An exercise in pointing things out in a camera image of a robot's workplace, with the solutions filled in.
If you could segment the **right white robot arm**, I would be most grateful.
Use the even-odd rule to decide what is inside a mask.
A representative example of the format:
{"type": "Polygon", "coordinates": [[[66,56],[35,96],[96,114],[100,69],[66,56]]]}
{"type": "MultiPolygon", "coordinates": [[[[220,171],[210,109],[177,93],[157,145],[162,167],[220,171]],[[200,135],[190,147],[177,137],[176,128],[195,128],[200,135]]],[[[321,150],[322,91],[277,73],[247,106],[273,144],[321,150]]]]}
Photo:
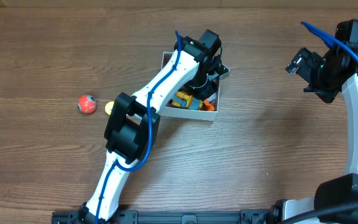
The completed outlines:
{"type": "Polygon", "coordinates": [[[344,174],[320,184],[312,197],[286,200],[270,215],[276,223],[358,223],[358,46],[335,45],[320,56],[302,48],[286,67],[308,82],[305,92],[331,103],[338,93],[347,110],[344,174]]]}

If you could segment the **white plush duck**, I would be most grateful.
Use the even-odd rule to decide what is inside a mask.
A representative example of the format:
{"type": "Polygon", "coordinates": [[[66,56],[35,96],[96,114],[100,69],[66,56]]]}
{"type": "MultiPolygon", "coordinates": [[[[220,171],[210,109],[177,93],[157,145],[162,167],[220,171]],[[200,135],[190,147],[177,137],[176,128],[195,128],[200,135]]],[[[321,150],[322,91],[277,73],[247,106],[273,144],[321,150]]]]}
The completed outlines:
{"type": "Polygon", "coordinates": [[[215,111],[215,107],[211,104],[211,102],[208,99],[205,99],[203,101],[203,111],[215,111]]]}

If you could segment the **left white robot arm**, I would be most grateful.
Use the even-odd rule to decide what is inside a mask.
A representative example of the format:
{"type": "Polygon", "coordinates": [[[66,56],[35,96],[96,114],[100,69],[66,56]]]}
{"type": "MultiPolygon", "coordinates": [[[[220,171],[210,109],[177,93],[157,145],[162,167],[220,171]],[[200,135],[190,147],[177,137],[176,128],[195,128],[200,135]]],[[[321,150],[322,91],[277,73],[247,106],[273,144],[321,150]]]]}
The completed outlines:
{"type": "Polygon", "coordinates": [[[131,172],[150,156],[160,122],[160,110],[179,91],[204,101],[218,90],[224,73],[221,40],[179,36],[170,61],[142,89],[120,93],[104,132],[106,162],[93,196],[79,211],[82,223],[106,223],[117,211],[131,172]]]}

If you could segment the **yellow toy truck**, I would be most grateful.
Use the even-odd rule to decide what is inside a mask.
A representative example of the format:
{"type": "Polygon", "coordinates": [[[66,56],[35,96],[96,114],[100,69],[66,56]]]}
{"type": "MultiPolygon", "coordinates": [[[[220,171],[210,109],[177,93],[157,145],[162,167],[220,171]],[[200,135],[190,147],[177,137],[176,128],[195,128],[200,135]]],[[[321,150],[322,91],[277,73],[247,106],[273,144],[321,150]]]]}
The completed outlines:
{"type": "Polygon", "coordinates": [[[203,102],[187,92],[178,91],[172,97],[171,105],[187,110],[200,110],[203,106],[203,102]]]}

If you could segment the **red toy ball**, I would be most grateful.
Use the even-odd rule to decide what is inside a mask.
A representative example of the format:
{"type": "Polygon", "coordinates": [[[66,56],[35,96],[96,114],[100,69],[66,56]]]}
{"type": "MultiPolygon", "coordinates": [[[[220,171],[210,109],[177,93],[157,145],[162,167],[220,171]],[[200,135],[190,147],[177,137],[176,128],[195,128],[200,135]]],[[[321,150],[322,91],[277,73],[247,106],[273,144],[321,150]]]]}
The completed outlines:
{"type": "Polygon", "coordinates": [[[91,95],[83,95],[78,100],[78,109],[84,114],[91,114],[96,111],[97,102],[91,95]]]}

